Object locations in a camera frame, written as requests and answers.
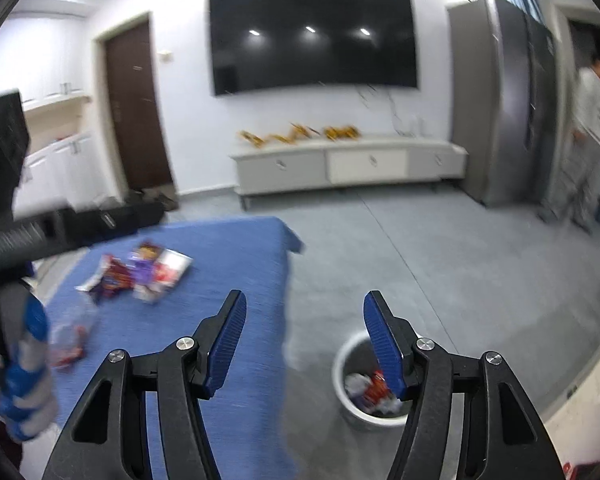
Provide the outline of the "brown chip bag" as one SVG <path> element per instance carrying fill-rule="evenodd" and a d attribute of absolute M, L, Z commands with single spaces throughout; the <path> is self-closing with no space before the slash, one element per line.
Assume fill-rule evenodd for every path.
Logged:
<path fill-rule="evenodd" d="M 112 298 L 134 286 L 130 269 L 113 255 L 104 255 L 99 260 L 96 272 L 82 284 L 76 286 L 94 302 Z"/>

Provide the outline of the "white wall cabinet unit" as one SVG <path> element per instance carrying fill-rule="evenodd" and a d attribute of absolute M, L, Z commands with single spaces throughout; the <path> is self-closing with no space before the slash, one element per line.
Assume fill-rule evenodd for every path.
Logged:
<path fill-rule="evenodd" d="M 9 24 L 23 62 L 17 82 L 31 139 L 16 211 L 94 206 L 107 188 L 88 118 L 91 61 L 85 23 L 67 15 L 21 15 Z"/>

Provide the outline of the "blue fuzzy table cloth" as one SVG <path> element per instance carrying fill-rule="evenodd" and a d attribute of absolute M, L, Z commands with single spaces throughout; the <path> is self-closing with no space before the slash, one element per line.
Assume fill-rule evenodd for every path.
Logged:
<path fill-rule="evenodd" d="M 86 353 L 55 374 L 49 479 L 290 479 L 282 435 L 289 257 L 275 217 L 167 224 L 148 240 L 192 258 L 153 304 L 94 307 Z"/>

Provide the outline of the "golden dragon ornament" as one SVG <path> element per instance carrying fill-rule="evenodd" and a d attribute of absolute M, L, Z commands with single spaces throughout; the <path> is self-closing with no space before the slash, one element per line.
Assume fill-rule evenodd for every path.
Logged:
<path fill-rule="evenodd" d="M 256 136 L 246 130 L 238 132 L 238 138 L 248 142 L 254 148 L 264 148 L 265 145 L 271 143 L 294 145 L 299 142 L 315 139 L 327 140 L 330 142 L 358 140 L 361 136 L 362 133 L 360 133 L 360 130 L 355 128 L 355 126 L 328 126 L 321 129 L 315 129 L 300 124 L 291 124 L 289 131 L 285 134 L 270 133 L 266 136 Z"/>

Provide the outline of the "purple snack wrapper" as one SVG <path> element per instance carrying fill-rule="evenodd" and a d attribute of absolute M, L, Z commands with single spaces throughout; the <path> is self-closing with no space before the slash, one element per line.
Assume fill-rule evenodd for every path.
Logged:
<path fill-rule="evenodd" d="M 128 267 L 133 282 L 134 296 L 146 302 L 153 302 L 155 292 L 151 285 L 154 282 L 154 258 L 136 250 L 129 256 Z"/>

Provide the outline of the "white rimmed trash bin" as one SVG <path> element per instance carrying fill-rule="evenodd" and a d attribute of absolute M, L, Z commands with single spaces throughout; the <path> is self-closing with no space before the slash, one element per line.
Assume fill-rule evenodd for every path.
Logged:
<path fill-rule="evenodd" d="M 351 336 L 332 363 L 332 385 L 344 420 L 358 430 L 402 429 L 411 403 L 385 382 L 366 330 Z"/>

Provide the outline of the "large wall television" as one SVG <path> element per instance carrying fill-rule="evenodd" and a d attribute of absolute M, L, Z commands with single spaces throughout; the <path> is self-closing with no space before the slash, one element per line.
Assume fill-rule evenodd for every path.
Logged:
<path fill-rule="evenodd" d="M 208 0 L 216 96 L 418 85 L 412 0 Z"/>

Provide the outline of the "dark brown entrance door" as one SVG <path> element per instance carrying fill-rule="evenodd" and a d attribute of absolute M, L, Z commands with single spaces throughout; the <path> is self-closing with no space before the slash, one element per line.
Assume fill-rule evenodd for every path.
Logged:
<path fill-rule="evenodd" d="M 171 184 L 148 21 L 106 40 L 105 62 L 110 114 L 126 184 L 133 191 Z"/>

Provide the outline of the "clear bag with red snacks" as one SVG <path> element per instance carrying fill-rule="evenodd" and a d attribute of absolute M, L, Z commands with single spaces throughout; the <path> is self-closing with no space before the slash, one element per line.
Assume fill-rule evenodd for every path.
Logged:
<path fill-rule="evenodd" d="M 87 292 L 79 292 L 70 307 L 52 323 L 48 340 L 48 362 L 67 368 L 86 356 L 86 347 L 99 319 L 98 305 Z"/>

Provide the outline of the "grey steel refrigerator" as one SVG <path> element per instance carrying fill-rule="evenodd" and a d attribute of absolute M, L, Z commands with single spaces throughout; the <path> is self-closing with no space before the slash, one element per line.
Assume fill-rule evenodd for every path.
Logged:
<path fill-rule="evenodd" d="M 468 154 L 463 190 L 486 207 L 539 203 L 557 144 L 552 33 L 507 0 L 448 10 L 452 141 Z"/>

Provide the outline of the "standing person in grey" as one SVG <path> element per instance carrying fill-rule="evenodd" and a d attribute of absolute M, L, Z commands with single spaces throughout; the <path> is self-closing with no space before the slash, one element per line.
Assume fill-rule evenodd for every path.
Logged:
<path fill-rule="evenodd" d="M 600 166 L 600 53 L 579 70 L 572 98 L 571 139 L 552 198 L 538 211 L 538 218 L 554 223 L 570 214 L 576 226 L 590 232 L 596 202 L 593 186 Z"/>

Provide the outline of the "white low tv cabinet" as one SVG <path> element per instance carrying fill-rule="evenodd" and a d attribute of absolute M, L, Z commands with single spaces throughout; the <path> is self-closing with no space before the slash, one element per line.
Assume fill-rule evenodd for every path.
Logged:
<path fill-rule="evenodd" d="M 235 192 L 242 208 L 248 208 L 248 200 L 260 195 L 460 180 L 468 153 L 448 141 L 374 134 L 358 140 L 245 146 L 230 158 L 237 174 Z"/>

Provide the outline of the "red white paper pouch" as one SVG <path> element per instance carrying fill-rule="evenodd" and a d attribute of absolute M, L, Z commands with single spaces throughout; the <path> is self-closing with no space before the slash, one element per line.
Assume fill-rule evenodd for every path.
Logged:
<path fill-rule="evenodd" d="M 174 287 L 192 262 L 192 258 L 181 252 L 165 249 L 152 266 L 150 284 L 159 288 Z"/>

